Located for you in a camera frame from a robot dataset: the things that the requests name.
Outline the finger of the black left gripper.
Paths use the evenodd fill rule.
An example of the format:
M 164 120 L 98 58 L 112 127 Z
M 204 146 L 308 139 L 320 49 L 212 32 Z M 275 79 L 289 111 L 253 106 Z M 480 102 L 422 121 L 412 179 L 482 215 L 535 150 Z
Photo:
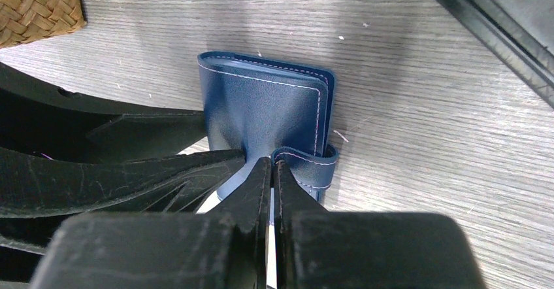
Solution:
M 217 150 L 125 163 L 48 160 L 1 150 L 1 218 L 40 218 L 97 209 L 145 210 L 187 186 L 197 197 L 245 162 L 240 150 Z
M 121 163 L 173 156 L 206 135 L 200 110 L 104 99 L 1 64 L 1 147 L 48 160 Z

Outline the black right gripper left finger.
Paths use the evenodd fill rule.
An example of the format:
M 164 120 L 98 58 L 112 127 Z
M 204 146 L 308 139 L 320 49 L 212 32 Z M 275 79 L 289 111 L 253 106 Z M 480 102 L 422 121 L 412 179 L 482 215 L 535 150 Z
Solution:
M 89 213 L 64 221 L 31 288 L 264 288 L 269 158 L 204 214 Z

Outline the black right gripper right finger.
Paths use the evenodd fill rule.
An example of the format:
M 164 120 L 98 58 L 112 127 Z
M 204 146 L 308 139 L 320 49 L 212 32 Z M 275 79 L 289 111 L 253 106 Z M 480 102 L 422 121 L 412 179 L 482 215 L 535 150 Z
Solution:
M 466 235 L 431 212 L 331 212 L 273 168 L 279 288 L 485 288 Z

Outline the blue card holder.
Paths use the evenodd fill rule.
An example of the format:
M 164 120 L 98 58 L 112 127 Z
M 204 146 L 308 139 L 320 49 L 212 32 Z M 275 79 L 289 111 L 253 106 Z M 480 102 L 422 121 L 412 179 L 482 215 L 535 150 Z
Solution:
M 208 144 L 239 149 L 246 163 L 217 191 L 225 199 L 260 158 L 288 164 L 299 186 L 321 201 L 339 153 L 329 142 L 334 73 L 327 69 L 233 52 L 197 58 Z

